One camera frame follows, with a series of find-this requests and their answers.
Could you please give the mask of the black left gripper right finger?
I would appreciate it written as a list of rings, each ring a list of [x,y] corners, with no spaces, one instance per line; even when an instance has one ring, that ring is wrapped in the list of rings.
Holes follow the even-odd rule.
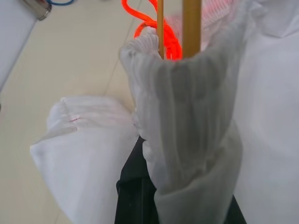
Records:
[[[230,204],[230,224],[247,224],[234,196]]]

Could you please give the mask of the thick wooden stick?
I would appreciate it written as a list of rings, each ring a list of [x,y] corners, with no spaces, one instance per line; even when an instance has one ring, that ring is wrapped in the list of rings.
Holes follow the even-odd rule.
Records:
[[[183,58],[201,51],[202,0],[182,0]],[[159,55],[164,58],[164,0],[157,0]]]

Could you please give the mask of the white shorts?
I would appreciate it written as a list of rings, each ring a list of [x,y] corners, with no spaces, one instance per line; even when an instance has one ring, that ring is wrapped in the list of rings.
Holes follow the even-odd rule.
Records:
[[[135,110],[66,97],[30,148],[74,224],[114,224],[138,137],[159,224],[299,224],[299,0],[204,0],[203,50],[163,60],[145,29],[120,50]]]

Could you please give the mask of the white flat panel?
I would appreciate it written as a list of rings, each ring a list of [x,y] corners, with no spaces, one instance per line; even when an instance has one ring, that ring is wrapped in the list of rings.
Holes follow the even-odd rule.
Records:
[[[35,22],[19,0],[0,0],[0,91]]]

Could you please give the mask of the silver metal cylinder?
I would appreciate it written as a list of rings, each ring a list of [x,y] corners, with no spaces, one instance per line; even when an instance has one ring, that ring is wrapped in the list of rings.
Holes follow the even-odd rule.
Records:
[[[44,20],[52,10],[52,5],[46,0],[21,0],[21,2],[39,21]]]

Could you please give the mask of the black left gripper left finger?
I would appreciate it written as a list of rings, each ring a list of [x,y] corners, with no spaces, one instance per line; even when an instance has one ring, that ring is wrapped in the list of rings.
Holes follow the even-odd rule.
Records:
[[[138,137],[116,183],[118,201],[114,224],[159,224],[152,183]]]

